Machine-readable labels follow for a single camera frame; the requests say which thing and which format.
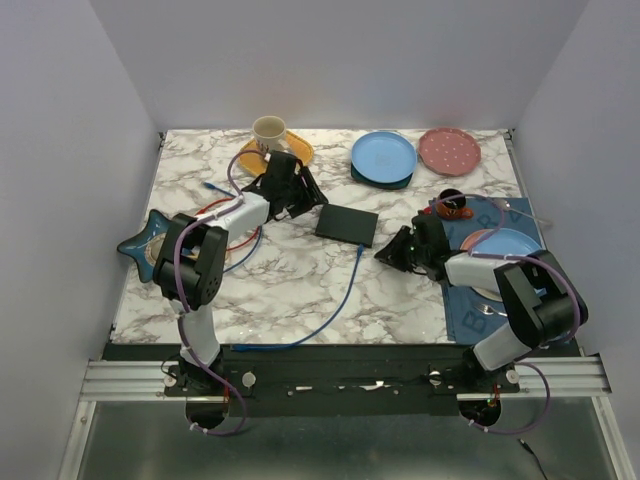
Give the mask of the black network switch box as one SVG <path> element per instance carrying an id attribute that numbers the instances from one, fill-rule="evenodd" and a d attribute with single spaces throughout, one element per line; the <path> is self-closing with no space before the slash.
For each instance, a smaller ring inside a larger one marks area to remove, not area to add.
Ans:
<path id="1" fill-rule="evenodd" d="M 371 248 L 379 215 L 339 205 L 324 205 L 314 234 L 334 241 Z"/>

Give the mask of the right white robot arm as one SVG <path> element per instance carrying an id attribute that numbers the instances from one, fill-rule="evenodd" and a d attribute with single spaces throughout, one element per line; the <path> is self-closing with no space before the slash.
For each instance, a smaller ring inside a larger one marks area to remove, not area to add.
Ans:
<path id="1" fill-rule="evenodd" d="M 528 255 L 454 250 L 440 218 L 420 213 L 375 258 L 400 272 L 450 287 L 497 292 L 507 322 L 463 354 L 460 379 L 480 392 L 496 371 L 539 348 L 571 340 L 586 323 L 588 307 L 548 250 Z"/>

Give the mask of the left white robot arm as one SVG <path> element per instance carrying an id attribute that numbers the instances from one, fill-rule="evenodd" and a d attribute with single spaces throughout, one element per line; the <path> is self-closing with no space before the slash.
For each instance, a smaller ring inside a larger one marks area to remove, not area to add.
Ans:
<path id="1" fill-rule="evenodd" d="M 296 218 L 328 202 L 308 167 L 281 151 L 267 155 L 266 171 L 239 188 L 236 196 L 209 213 L 175 215 L 153 271 L 153 282 L 178 313 L 181 356 L 193 364 L 187 382 L 201 395 L 214 393 L 222 380 L 213 364 L 221 347 L 210 303 L 220 290 L 229 244 L 287 213 Z"/>

